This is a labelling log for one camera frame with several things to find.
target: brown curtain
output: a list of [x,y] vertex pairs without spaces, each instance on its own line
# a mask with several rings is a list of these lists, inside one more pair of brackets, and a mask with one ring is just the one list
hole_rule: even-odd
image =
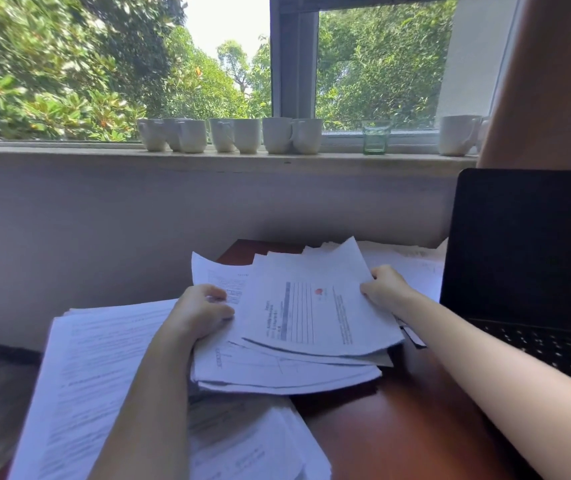
[[571,0],[525,1],[478,166],[571,169]]

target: window sill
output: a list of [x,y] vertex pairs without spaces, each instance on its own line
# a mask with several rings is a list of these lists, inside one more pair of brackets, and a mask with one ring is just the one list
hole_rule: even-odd
[[259,151],[256,155],[240,155],[217,153],[210,149],[204,153],[190,155],[169,151],[152,153],[138,148],[0,146],[0,166],[43,161],[48,163],[57,161],[62,164],[154,167],[174,171],[456,177],[461,170],[474,167],[477,158],[400,153],[383,156],[356,153],[268,155],[265,151]]

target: table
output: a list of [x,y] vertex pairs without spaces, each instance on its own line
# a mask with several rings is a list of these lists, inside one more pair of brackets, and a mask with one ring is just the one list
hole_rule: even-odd
[[[218,259],[252,263],[303,246],[236,241]],[[332,464],[333,480],[507,480],[480,412],[429,349],[409,339],[391,350],[394,368],[373,383],[293,398]],[[0,480],[8,474],[6,465]]]

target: laptop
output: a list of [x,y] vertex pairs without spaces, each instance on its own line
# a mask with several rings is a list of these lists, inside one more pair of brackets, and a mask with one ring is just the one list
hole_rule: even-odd
[[571,171],[462,171],[440,302],[571,377]]

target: baseboard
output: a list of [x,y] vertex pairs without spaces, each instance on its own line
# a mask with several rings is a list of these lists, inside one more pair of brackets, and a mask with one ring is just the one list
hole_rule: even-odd
[[27,365],[41,365],[43,354],[34,350],[0,345],[0,360]]

